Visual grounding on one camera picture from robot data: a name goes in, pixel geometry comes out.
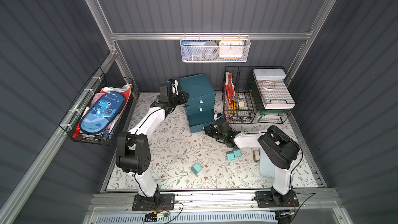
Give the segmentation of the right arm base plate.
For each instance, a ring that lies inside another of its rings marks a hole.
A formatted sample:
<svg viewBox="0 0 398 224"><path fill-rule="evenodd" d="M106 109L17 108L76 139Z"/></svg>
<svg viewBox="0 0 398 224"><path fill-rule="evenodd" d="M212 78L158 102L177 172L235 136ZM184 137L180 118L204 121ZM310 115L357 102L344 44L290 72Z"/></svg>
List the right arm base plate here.
<svg viewBox="0 0 398 224"><path fill-rule="evenodd" d="M293 190L289 190L286 195L281 195L277 191L256 191L255 201L259 208L272 207L299 207L300 203Z"/></svg>

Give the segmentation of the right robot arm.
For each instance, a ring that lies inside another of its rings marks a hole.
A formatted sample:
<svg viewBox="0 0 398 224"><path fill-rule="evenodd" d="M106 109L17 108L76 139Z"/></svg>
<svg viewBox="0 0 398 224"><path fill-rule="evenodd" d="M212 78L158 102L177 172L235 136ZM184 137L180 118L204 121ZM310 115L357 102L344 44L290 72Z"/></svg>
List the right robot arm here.
<svg viewBox="0 0 398 224"><path fill-rule="evenodd" d="M275 168L272 191L286 196L292 191L292 172L300 164L301 147L279 127L272 125L262 132L241 132L234 130L221 114L204 127L205 134L229 148L261 148Z"/></svg>

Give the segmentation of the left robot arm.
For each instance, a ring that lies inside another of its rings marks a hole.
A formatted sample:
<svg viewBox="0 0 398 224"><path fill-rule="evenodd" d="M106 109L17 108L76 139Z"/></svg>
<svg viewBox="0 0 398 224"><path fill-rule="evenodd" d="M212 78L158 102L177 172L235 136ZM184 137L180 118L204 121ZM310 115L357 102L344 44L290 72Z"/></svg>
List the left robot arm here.
<svg viewBox="0 0 398 224"><path fill-rule="evenodd" d="M132 177L142 197L153 198L158 192L158 185L148 171L151 162L149 139L170 113L187 103L188 97L177 80L169 79L160 85L159 95L143 119L131 130L117 136L116 166Z"/></svg>

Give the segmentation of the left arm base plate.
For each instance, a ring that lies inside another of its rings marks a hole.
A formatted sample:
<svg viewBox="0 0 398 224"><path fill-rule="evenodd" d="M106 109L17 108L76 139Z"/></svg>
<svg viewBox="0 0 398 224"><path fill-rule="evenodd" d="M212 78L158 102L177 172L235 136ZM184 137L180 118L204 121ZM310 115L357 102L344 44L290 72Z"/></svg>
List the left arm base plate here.
<svg viewBox="0 0 398 224"><path fill-rule="evenodd" d="M134 197L132 211L171 211L174 209L174 194L155 194L153 197L143 197L136 195Z"/></svg>

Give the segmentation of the teal drawer cabinet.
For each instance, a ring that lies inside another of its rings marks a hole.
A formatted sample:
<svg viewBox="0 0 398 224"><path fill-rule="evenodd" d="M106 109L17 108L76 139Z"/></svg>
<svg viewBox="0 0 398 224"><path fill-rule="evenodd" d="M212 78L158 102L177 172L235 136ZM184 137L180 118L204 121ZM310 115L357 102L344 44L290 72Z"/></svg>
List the teal drawer cabinet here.
<svg viewBox="0 0 398 224"><path fill-rule="evenodd" d="M205 74L181 78L179 84L189 95L186 114L190 132L201 132L214 123L215 91Z"/></svg>

